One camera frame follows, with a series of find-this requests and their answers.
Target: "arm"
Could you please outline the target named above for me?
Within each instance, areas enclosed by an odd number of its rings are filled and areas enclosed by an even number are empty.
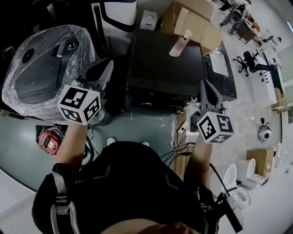
[[[69,165],[74,171],[80,169],[86,146],[87,125],[71,122],[54,157],[55,163]]]
[[[184,182],[190,184],[191,187],[194,181],[207,186],[210,180],[211,155],[212,144],[206,144],[200,134],[186,166]]]

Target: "foot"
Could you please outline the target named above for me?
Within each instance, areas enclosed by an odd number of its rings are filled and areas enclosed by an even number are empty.
[[[148,142],[146,142],[146,141],[144,141],[142,144],[144,144],[144,145],[150,147],[150,144],[149,144]]]
[[[107,140],[107,145],[109,146],[110,144],[116,142],[116,140],[113,137],[108,138]]]

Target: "wooden table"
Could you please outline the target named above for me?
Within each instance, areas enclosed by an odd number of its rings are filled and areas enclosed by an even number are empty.
[[[237,32],[240,36],[240,39],[243,38],[244,40],[246,40],[245,44],[247,44],[251,39],[257,36],[253,29],[250,27],[250,25],[245,21],[242,21],[239,28],[237,29]]]

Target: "plastic wrap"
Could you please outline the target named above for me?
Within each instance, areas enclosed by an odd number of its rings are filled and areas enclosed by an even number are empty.
[[[36,104],[29,104],[20,100],[15,89],[19,75],[29,66],[34,65],[44,54],[66,42],[72,35],[77,38],[79,46],[68,62],[62,85],[56,96]],[[34,48],[33,57],[27,63],[23,63],[24,54],[32,46]],[[50,122],[65,122],[56,105],[63,87],[77,78],[77,72],[82,69],[84,64],[95,61],[96,57],[92,40],[85,28],[75,25],[62,25],[37,32],[26,39],[17,49],[3,85],[2,101],[21,115],[33,116]]]

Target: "spray bottle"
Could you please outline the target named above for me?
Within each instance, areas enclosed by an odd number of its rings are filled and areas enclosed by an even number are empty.
[[[185,34],[178,38],[177,42],[175,43],[175,45],[173,46],[169,54],[173,57],[178,57],[181,54],[184,47],[189,42],[189,38],[191,36],[192,36],[192,31],[189,29],[186,29]]]

